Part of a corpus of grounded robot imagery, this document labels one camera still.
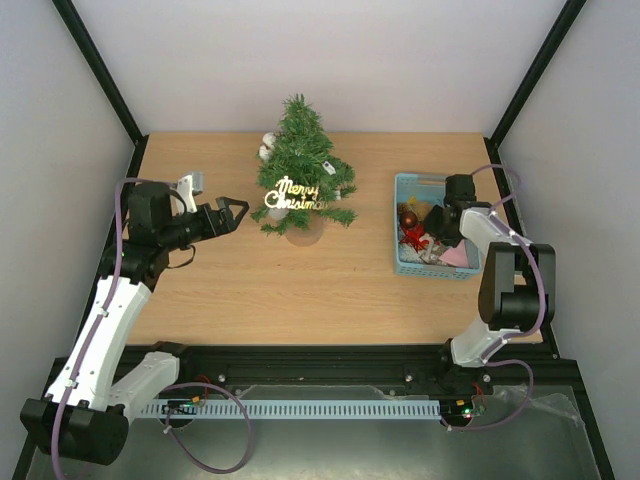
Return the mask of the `light blue plastic basket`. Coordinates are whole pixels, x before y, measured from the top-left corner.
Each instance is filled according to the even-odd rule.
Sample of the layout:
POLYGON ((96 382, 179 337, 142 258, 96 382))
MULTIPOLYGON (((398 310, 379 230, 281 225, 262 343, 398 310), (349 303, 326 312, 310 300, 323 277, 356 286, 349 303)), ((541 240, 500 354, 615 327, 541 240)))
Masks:
POLYGON ((445 197, 445 177, 443 175, 418 174, 418 173, 398 173, 394 180, 394 223, 395 223, 395 244, 394 244, 394 271, 398 275, 467 280, 481 272, 482 258, 476 246, 468 240, 466 241, 467 254, 470 260, 468 269, 455 268, 442 263, 439 256, 448 248, 431 238, 431 244, 418 252, 423 260, 423 264, 412 264, 401 262, 398 259, 400 249, 409 249, 410 246, 400 245, 399 240, 403 237, 400 225, 400 216, 405 211, 412 211, 411 206, 417 201, 426 201, 435 205, 444 205, 445 197))

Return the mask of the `silver glitter ball ornament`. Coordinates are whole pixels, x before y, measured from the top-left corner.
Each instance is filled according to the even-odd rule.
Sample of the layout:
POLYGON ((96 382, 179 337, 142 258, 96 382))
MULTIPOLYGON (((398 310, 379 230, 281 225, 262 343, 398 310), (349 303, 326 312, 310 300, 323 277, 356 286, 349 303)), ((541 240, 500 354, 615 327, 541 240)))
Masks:
POLYGON ((270 208, 269 209, 269 217, 275 221, 280 221, 284 219, 288 215, 289 211, 287 208, 270 208))

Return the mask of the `gold glitter merry ornament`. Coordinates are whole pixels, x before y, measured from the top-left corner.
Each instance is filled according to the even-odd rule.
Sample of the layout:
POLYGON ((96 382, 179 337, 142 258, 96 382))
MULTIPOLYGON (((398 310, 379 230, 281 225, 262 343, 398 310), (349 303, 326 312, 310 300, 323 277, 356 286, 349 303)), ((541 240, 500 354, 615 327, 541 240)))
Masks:
POLYGON ((264 204, 269 209, 323 210, 327 203, 320 200, 319 194, 318 186, 296 184, 284 176, 265 194, 264 204))

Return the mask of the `white pompom ornament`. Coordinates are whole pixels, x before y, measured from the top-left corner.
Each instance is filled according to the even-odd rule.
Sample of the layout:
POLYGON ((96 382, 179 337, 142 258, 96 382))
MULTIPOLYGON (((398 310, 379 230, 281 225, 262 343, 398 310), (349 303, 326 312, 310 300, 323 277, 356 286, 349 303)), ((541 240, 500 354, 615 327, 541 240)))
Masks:
POLYGON ((274 132, 267 132, 263 135, 258 149, 258 156, 262 161, 266 162, 272 158, 276 141, 277 136, 274 132))

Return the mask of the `small green christmas tree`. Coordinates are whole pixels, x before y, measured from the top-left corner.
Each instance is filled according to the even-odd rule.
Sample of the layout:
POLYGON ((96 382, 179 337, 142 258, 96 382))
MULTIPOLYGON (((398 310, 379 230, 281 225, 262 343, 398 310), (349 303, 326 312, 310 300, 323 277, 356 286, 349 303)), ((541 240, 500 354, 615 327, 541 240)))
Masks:
POLYGON ((334 144, 326 133, 321 115, 302 94, 294 94, 284 102, 283 114, 274 132, 277 141, 269 161, 260 159, 256 183, 264 190, 261 203, 251 213, 266 235, 283 236, 288 230, 311 230, 312 221, 322 219, 343 227, 357 218, 356 212, 340 203, 356 190, 354 168, 334 155, 334 144), (329 175, 322 163, 329 161, 336 174, 329 175), (268 215, 265 194, 276 182, 288 176, 296 184, 318 186, 320 200, 327 203, 323 210, 288 210, 288 215, 275 221, 268 215))

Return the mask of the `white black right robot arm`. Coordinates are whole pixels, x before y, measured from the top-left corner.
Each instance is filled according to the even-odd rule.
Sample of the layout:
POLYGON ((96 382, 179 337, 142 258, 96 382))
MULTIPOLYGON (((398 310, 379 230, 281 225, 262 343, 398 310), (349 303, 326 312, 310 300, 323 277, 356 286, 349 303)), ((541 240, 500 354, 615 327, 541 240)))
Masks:
POLYGON ((445 179, 443 204, 431 209, 423 227, 449 247, 472 243, 484 261, 476 317, 443 345, 435 369, 438 384, 455 392, 511 340, 536 333, 553 317, 555 250, 518 234, 495 207, 478 201, 470 174, 445 179))

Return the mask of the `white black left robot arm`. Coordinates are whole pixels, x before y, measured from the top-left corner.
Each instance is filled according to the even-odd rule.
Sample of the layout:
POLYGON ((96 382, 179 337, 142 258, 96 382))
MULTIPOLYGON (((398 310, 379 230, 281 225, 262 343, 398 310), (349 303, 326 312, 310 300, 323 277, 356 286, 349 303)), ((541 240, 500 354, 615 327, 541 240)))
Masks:
POLYGON ((149 301, 171 252, 234 232, 247 202, 194 201, 191 176, 171 184, 130 179, 116 209, 116 239, 101 258, 94 303, 73 350, 40 399, 26 400, 20 420, 37 448, 54 460, 109 465, 131 424, 179 377, 182 347, 156 350, 121 380, 114 378, 130 331, 149 301))

